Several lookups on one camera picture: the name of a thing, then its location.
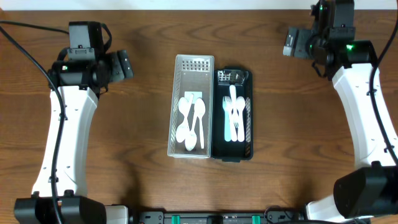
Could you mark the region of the white plastic spoon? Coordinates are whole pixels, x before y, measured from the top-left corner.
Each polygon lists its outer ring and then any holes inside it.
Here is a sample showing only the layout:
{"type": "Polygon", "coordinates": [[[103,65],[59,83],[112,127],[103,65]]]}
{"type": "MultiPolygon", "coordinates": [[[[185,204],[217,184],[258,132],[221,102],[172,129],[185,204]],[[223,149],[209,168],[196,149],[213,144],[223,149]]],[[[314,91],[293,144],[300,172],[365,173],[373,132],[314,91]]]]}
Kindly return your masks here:
{"type": "Polygon", "coordinates": [[[193,121],[192,121],[192,128],[188,134],[188,136],[185,139],[185,148],[188,151],[192,151],[197,143],[197,135],[195,133],[195,126],[196,126],[196,121],[198,118],[198,115],[201,112],[201,102],[200,99],[197,99],[195,102],[194,106],[194,114],[193,114],[193,121]]]}
{"type": "Polygon", "coordinates": [[[183,114],[183,121],[182,123],[178,126],[179,130],[182,131],[189,131],[189,125],[188,125],[188,114],[190,106],[188,105],[188,100],[185,97],[181,97],[178,102],[178,110],[183,114]]]}

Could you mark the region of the black plastic basket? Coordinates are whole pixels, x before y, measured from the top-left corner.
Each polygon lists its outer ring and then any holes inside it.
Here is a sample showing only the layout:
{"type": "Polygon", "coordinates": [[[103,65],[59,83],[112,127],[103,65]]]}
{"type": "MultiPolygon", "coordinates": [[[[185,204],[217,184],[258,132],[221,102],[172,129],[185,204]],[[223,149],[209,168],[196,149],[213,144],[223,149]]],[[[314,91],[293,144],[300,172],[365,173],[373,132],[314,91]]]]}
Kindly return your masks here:
{"type": "Polygon", "coordinates": [[[239,67],[225,67],[215,70],[213,91],[211,157],[224,162],[248,161],[253,157],[254,116],[252,102],[252,73],[239,67]],[[229,86],[236,87],[238,96],[245,99],[243,124],[245,140],[226,142],[224,140],[223,97],[229,96],[229,86]]]}

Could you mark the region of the beige plastic spoon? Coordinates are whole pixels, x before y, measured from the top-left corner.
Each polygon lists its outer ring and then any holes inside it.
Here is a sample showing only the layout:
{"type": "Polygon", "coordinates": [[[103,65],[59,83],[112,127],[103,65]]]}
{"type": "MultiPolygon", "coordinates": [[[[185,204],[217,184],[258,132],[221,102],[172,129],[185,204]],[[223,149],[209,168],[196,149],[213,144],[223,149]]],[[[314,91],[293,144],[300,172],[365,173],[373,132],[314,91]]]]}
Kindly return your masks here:
{"type": "Polygon", "coordinates": [[[204,140],[204,133],[203,133],[203,121],[202,121],[205,111],[206,111],[206,107],[205,107],[204,101],[201,98],[198,98],[195,102],[195,112],[197,114],[197,118],[199,119],[200,146],[202,149],[205,148],[205,140],[204,140]]]}

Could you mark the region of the pink plastic fork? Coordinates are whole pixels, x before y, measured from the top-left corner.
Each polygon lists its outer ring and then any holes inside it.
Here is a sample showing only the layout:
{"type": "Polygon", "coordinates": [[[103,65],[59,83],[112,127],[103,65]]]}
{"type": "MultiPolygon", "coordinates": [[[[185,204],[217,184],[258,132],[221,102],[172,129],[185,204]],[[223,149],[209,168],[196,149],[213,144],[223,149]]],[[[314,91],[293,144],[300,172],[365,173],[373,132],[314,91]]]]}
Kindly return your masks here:
{"type": "Polygon", "coordinates": [[[231,140],[233,142],[236,142],[238,140],[238,137],[237,137],[236,126],[235,126],[235,122],[234,122],[234,118],[233,118],[232,100],[229,96],[226,96],[225,102],[226,102],[226,108],[228,110],[228,116],[229,116],[231,140]]]}

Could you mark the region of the white plastic fork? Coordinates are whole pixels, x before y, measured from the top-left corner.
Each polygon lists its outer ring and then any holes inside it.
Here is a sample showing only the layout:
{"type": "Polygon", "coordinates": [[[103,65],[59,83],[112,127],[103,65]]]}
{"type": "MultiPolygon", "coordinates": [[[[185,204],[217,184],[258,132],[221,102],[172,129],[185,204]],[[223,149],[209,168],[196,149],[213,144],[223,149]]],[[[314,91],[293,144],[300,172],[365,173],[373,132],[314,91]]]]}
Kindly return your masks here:
{"type": "Polygon", "coordinates": [[[232,118],[233,118],[233,123],[235,125],[236,128],[239,127],[238,124],[238,111],[236,108],[236,87],[234,85],[230,85],[229,86],[229,92],[230,92],[230,97],[231,97],[231,101],[232,101],[232,118]]]}

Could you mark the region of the mint green plastic fork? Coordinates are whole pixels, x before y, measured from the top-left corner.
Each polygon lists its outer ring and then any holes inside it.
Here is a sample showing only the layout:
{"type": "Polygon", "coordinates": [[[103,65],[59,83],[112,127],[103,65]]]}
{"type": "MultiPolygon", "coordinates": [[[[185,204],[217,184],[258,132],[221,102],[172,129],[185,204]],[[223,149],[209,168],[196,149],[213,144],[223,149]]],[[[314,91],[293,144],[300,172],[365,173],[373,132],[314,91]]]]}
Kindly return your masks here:
{"type": "Polygon", "coordinates": [[[226,142],[230,142],[231,131],[229,124],[229,101],[227,96],[223,97],[223,110],[224,110],[224,140],[226,142]]]}

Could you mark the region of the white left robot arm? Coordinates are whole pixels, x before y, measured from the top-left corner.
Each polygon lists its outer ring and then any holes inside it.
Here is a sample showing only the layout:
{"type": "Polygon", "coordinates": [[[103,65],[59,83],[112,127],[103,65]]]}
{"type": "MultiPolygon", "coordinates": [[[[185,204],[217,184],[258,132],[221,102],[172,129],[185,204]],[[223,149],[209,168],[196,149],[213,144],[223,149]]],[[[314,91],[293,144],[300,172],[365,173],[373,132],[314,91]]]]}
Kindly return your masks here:
{"type": "Polygon", "coordinates": [[[31,196],[15,202],[16,220],[130,223],[127,206],[88,198],[86,184],[88,138],[101,89],[134,76],[127,52],[57,60],[48,75],[56,90],[50,93],[52,112],[44,159],[31,196]]]}

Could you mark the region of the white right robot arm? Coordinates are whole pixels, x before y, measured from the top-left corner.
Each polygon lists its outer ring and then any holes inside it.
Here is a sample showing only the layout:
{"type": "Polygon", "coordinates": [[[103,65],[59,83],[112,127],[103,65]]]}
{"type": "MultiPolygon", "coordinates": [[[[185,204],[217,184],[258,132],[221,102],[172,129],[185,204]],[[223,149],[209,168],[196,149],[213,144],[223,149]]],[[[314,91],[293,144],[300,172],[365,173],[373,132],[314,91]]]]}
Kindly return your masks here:
{"type": "Polygon", "coordinates": [[[307,220],[348,223],[397,214],[397,134],[368,40],[352,34],[324,38],[316,29],[289,27],[283,54],[325,67],[343,104],[354,146],[354,171],[336,180],[333,193],[305,207],[307,220]]]}

